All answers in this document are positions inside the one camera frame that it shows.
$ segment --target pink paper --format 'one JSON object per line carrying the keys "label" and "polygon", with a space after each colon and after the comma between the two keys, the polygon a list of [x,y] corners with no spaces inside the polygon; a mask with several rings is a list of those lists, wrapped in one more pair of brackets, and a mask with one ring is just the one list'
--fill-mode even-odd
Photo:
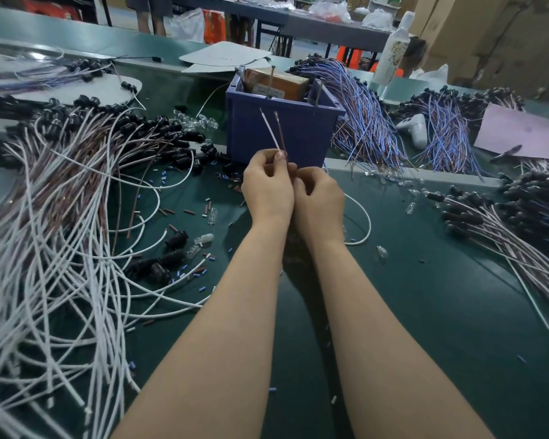
{"label": "pink paper", "polygon": [[549,159],[549,119],[490,103],[474,146],[502,154],[516,145],[517,157]]}

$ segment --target green table surface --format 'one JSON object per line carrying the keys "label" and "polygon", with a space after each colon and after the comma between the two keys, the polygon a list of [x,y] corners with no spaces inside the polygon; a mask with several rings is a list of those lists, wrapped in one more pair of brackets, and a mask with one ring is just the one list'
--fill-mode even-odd
{"label": "green table surface", "polygon": [[[5,10],[0,10],[0,37],[18,41],[32,38],[39,44],[110,55],[158,55],[175,65],[180,64],[179,55],[202,46]],[[121,73],[143,82],[139,98],[147,107],[148,116],[170,115],[174,105],[187,105],[195,114],[222,83],[125,63],[117,66]],[[403,86],[399,94],[396,83],[390,87],[396,86],[395,96],[404,96],[405,91],[410,96],[423,85],[415,80],[398,80]],[[204,114],[220,123],[220,128],[209,132],[208,137],[223,144],[222,91],[218,90],[207,102]],[[209,231],[215,235],[211,252],[216,254],[217,261],[210,263],[208,274],[171,294],[191,302],[204,295],[198,288],[206,286],[210,290],[217,284],[228,265],[228,249],[236,249],[250,226],[248,211],[239,206],[242,196],[215,177],[216,169],[219,166],[208,167],[202,175],[173,191],[163,192],[162,206],[174,209],[177,214],[155,216],[139,244],[142,248],[157,240],[168,223],[192,236]],[[174,181],[179,175],[170,173],[169,180]],[[361,174],[352,179],[344,171],[331,171],[331,175],[370,214],[369,240],[350,250],[405,328],[461,390],[494,435],[549,438],[549,334],[505,263],[479,247],[446,237],[439,212],[430,202],[419,199],[414,213],[406,215],[404,210],[411,201],[407,188],[392,183],[382,185],[376,178]],[[445,191],[447,186],[425,183],[431,190]],[[127,197],[133,194],[130,188],[123,188],[123,196],[125,191]],[[218,209],[218,223],[214,227],[200,217],[207,197],[212,198]],[[131,200],[125,200],[120,207],[124,217],[129,213],[130,203]],[[150,210],[152,205],[152,194],[143,194],[139,202],[141,211]],[[184,214],[185,208],[198,214]],[[112,197],[110,215],[115,215],[115,211],[117,205]],[[234,222],[232,227],[228,227],[229,222]],[[365,233],[365,216],[350,202],[346,205],[344,223],[347,238],[358,239]],[[386,262],[379,261],[376,245],[388,250]],[[320,289],[308,253],[295,236],[287,240],[283,267],[271,377],[271,386],[278,391],[269,396],[262,437],[351,437],[333,347],[327,346],[331,337],[325,329],[327,320]],[[144,307],[146,300],[139,304]],[[542,307],[549,318],[549,307],[544,302]],[[177,309],[171,305],[159,308]],[[194,312],[188,312],[146,327],[140,325],[127,335],[128,358],[137,363],[139,384],[146,382],[192,317]],[[334,395],[338,402],[331,405]],[[66,412],[71,406],[58,403],[55,414],[80,437],[82,417],[79,410],[77,416]]]}

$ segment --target gray table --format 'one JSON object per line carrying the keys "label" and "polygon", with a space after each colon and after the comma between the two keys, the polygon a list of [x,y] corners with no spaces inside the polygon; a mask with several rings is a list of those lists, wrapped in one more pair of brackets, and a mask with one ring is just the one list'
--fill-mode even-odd
{"label": "gray table", "polygon": [[[176,5],[219,10],[226,14],[236,14],[249,17],[280,28],[280,34],[286,37],[304,38],[322,43],[333,43],[346,48],[361,49],[371,52],[382,52],[388,39],[388,32],[362,27],[362,23],[354,21],[351,24],[330,23],[285,9],[274,9],[237,0],[173,0]],[[423,40],[412,38],[410,51],[422,45]],[[260,46],[260,38],[256,37],[256,47]]]}

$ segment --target plastic bag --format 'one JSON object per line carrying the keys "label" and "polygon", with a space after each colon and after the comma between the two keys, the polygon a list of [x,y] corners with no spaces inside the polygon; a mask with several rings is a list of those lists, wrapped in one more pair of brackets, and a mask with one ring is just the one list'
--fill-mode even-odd
{"label": "plastic bag", "polygon": [[315,18],[330,21],[332,23],[351,23],[352,19],[348,12],[348,4],[336,5],[330,2],[315,3],[309,8],[309,13]]}
{"label": "plastic bag", "polygon": [[183,15],[173,17],[169,22],[171,37],[174,40],[195,41],[204,43],[205,18],[199,8],[185,12]]}
{"label": "plastic bag", "polygon": [[445,65],[440,67],[437,71],[429,71],[428,73],[422,69],[415,69],[409,78],[446,85],[448,72],[449,66],[445,63]]}
{"label": "plastic bag", "polygon": [[273,7],[275,9],[288,9],[295,10],[295,4],[293,0],[287,0],[285,2],[276,2],[274,0],[243,0],[247,3],[253,3],[254,5],[264,6],[264,7]]}
{"label": "plastic bag", "polygon": [[362,26],[374,29],[394,30],[392,27],[392,15],[384,9],[374,9],[374,12],[366,15],[362,20]]}

